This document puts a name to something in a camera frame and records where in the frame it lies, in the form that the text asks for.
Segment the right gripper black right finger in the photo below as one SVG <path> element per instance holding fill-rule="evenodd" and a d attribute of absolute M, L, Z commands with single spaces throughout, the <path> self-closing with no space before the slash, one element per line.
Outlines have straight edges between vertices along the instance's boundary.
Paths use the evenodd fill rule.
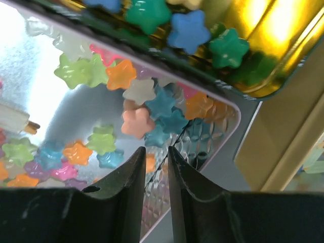
<path fill-rule="evenodd" d="M 168 151 L 174 242 L 323 242 L 323 194 L 228 191 L 173 146 Z"/>

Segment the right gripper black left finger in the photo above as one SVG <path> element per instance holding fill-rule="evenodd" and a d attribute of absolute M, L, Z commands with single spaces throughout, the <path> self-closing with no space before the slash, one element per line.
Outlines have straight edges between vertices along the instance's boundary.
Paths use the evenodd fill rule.
<path fill-rule="evenodd" d="M 146 150 L 78 190 L 1 190 L 1 242 L 139 242 Z"/>

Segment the gold tin of pastel gummies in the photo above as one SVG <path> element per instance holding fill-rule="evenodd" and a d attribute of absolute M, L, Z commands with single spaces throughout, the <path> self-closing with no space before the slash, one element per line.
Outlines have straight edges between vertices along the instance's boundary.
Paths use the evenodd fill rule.
<path fill-rule="evenodd" d="M 282 191 L 323 135 L 323 100 L 306 111 L 263 102 L 235 158 L 253 191 Z"/>

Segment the gold tin of star candies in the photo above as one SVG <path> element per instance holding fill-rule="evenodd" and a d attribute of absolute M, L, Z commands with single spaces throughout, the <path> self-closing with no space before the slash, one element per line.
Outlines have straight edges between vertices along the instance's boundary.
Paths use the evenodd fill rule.
<path fill-rule="evenodd" d="M 323 1 L 41 1 L 91 28 L 219 80 L 249 98 L 277 94 L 323 38 Z"/>

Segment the pink tin of bright gummies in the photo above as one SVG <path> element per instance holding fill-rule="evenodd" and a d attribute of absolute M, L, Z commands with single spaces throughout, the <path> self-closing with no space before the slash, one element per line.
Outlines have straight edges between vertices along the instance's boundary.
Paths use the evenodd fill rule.
<path fill-rule="evenodd" d="M 171 209 L 169 147 L 206 164 L 241 112 L 211 87 L 74 30 L 75 19 L 1 1 L 1 190 L 83 190 L 144 147 L 144 242 Z"/>

